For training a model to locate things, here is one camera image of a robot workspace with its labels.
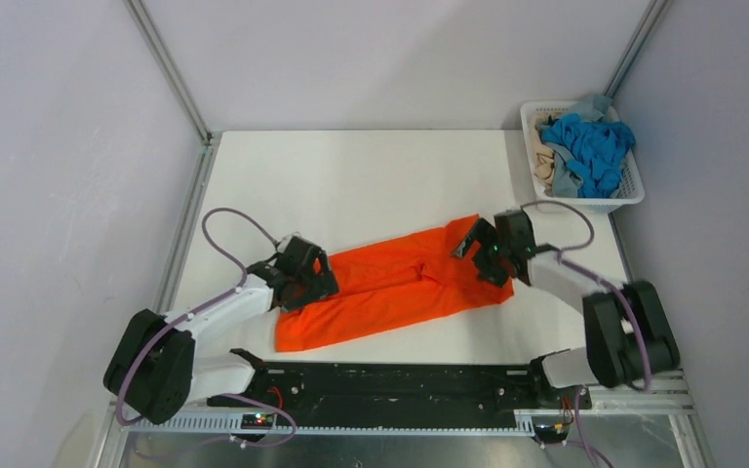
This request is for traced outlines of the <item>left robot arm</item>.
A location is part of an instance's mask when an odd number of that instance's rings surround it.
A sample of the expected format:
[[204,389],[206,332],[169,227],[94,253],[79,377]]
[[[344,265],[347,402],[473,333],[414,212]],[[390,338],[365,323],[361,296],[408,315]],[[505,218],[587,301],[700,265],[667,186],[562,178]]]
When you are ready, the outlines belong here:
[[250,265],[238,283],[185,310],[160,315],[149,309],[129,321],[104,373],[102,384],[116,396],[118,416],[162,424],[186,404],[233,394],[246,406],[267,396],[267,377],[254,355],[203,349],[227,332],[274,309],[295,311],[339,292],[324,249],[296,235],[280,242],[267,260]]

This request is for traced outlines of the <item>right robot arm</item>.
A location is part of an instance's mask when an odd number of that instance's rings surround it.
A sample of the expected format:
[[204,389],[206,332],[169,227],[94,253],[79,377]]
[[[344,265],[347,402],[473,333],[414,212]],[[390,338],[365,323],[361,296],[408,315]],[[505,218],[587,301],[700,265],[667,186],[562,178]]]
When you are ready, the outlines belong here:
[[646,280],[623,283],[570,259],[568,249],[539,244],[523,210],[478,218],[452,251],[471,256],[479,278],[496,287],[509,280],[549,293],[583,319],[585,344],[536,359],[527,384],[531,400],[552,407],[567,387],[622,385],[647,391],[652,378],[681,364],[678,344],[657,289]]

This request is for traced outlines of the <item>orange t shirt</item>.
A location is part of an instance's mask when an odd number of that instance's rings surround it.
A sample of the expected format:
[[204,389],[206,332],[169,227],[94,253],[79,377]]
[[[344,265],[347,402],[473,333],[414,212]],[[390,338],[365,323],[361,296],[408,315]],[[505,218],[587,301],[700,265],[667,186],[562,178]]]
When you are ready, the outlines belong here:
[[338,293],[281,314],[276,351],[312,350],[503,303],[514,294],[510,281],[491,285],[471,262],[452,256],[478,218],[331,255]]

